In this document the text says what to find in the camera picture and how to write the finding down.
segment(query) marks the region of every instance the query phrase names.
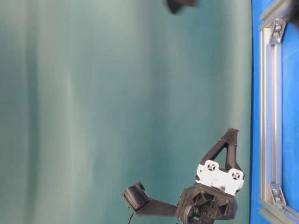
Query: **white servo bracket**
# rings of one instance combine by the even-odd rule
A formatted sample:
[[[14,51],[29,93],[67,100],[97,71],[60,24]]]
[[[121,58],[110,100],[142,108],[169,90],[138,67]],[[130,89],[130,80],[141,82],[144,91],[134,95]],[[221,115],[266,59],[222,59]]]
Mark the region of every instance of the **white servo bracket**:
[[[224,172],[219,169],[219,164],[212,160],[207,160],[204,166],[201,164],[198,166],[197,176],[197,183],[218,188],[230,195],[235,195],[244,184],[242,171],[232,168]]]

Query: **green fabric backdrop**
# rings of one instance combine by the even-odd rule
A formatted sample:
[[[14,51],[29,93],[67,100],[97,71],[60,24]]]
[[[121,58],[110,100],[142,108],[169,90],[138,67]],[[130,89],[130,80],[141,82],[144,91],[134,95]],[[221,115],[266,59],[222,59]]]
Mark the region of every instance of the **green fabric backdrop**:
[[[1,1],[0,223],[126,223],[138,180],[176,204],[230,126],[246,178],[236,219],[216,223],[248,223],[251,1],[199,6]]]

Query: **black 3d-printed part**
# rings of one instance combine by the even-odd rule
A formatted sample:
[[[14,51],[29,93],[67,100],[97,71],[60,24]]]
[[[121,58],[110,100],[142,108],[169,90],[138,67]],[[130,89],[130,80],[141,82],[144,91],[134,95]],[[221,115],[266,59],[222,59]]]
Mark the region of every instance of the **black 3d-printed part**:
[[[167,5],[173,14],[176,14],[183,6],[195,6],[196,0],[167,0]]]
[[[203,157],[201,165],[207,160],[214,160],[221,150],[226,148],[226,167],[221,170],[227,172],[231,168],[241,170],[236,163],[237,133],[238,130],[229,128]],[[178,207],[148,197],[140,182],[125,190],[122,196],[128,208],[138,216],[177,217],[183,224],[213,224],[216,219],[233,219],[237,210],[233,195],[200,183],[184,189]]]
[[[231,168],[235,168],[242,171],[238,163],[236,162],[238,131],[239,130],[230,127],[225,132],[225,134],[219,139],[219,141],[216,142],[215,145],[202,158],[200,164],[205,165],[205,162],[207,160],[214,160],[219,155],[219,153],[224,148],[226,148],[227,154],[225,169],[220,168],[220,170],[228,172]]]
[[[125,201],[127,201],[128,207],[133,209],[135,212],[150,201],[150,198],[144,192],[144,187],[140,182],[137,182],[133,186],[129,187],[122,196]]]
[[[212,224],[215,219],[233,219],[236,210],[234,196],[196,183],[183,191],[176,217],[184,224]]]

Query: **screw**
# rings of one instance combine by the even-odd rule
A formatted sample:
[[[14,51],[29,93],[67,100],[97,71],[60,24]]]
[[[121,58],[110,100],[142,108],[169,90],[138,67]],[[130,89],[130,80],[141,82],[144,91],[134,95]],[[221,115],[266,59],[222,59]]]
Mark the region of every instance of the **screw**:
[[[274,38],[277,38],[278,36],[279,36],[279,33],[278,33],[278,32],[274,32],[274,33],[273,33],[273,37],[274,37]]]
[[[210,171],[214,171],[215,170],[215,164],[212,164],[210,163],[208,166],[207,166],[207,169],[210,170]]]
[[[232,176],[233,176],[234,180],[239,180],[240,179],[240,174],[238,172],[233,173]]]
[[[272,189],[273,194],[278,195],[278,190],[277,189]]]
[[[280,31],[280,30],[281,30],[281,26],[280,25],[275,26],[275,31]]]

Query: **black cable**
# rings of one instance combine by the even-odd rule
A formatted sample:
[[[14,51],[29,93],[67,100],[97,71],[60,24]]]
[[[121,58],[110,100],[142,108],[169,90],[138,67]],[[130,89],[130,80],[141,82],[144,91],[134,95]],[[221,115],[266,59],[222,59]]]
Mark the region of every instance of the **black cable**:
[[[130,224],[133,215],[134,215],[134,213],[132,212],[132,214],[131,214],[130,217],[129,217],[128,224]]]

